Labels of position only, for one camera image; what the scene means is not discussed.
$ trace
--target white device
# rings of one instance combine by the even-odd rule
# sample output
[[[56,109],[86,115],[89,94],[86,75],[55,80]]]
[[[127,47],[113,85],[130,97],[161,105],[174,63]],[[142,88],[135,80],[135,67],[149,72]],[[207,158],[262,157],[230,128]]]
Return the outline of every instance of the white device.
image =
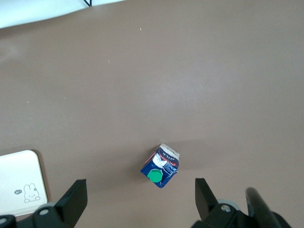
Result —
[[[0,215],[20,216],[47,203],[38,156],[21,151],[0,156]]]

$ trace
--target bunny drawing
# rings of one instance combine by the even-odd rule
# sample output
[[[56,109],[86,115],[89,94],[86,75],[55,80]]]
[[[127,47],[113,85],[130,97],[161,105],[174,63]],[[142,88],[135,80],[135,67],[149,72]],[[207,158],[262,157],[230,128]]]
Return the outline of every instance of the bunny drawing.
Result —
[[[25,203],[40,200],[39,192],[34,184],[24,186],[24,198]]]

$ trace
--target green cap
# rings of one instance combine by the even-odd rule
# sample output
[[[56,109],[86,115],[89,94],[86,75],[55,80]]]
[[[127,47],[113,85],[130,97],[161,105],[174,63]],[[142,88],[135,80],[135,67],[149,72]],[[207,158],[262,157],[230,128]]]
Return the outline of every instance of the green cap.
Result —
[[[147,177],[154,183],[160,182],[162,180],[162,171],[153,169],[148,173]]]

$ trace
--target beige tabletop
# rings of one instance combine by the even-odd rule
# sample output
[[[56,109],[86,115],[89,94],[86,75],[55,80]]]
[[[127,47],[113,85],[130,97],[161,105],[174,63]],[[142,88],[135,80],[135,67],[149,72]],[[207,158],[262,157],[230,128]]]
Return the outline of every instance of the beige tabletop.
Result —
[[[247,211],[304,214],[304,1],[126,0],[0,30],[0,155],[40,157],[50,201],[87,179],[76,227],[189,228],[194,180]],[[163,189],[139,170],[180,153]]]

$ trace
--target cartoon rabbit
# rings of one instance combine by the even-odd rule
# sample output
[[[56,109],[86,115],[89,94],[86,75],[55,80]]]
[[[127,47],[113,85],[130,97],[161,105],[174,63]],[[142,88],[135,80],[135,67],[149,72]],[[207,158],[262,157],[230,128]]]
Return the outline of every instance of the cartoon rabbit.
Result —
[[[24,192],[25,203],[40,200],[39,192],[37,191],[34,184],[24,186]]]

